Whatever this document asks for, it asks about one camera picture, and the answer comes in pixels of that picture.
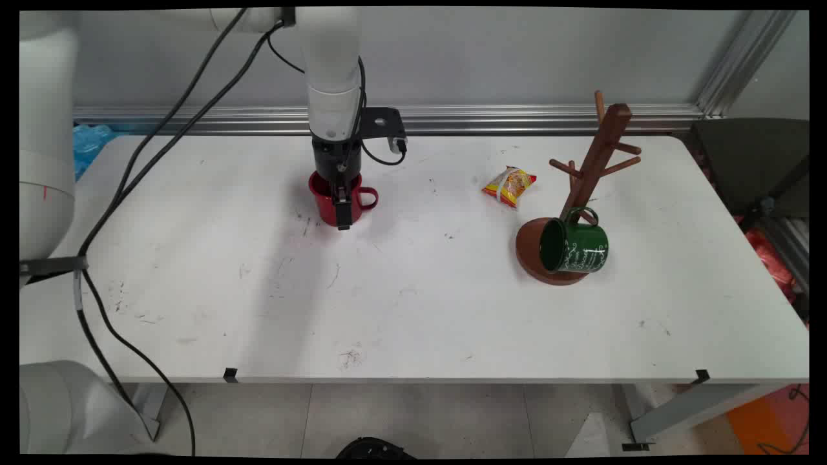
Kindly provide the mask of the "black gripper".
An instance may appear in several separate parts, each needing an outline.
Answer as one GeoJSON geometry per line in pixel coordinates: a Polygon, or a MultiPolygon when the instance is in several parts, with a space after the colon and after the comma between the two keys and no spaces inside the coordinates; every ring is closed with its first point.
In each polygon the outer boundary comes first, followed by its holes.
{"type": "Polygon", "coordinates": [[[333,186],[335,225],[340,231],[353,224],[351,190],[361,171],[361,139],[328,141],[312,136],[316,171],[333,186]]]}

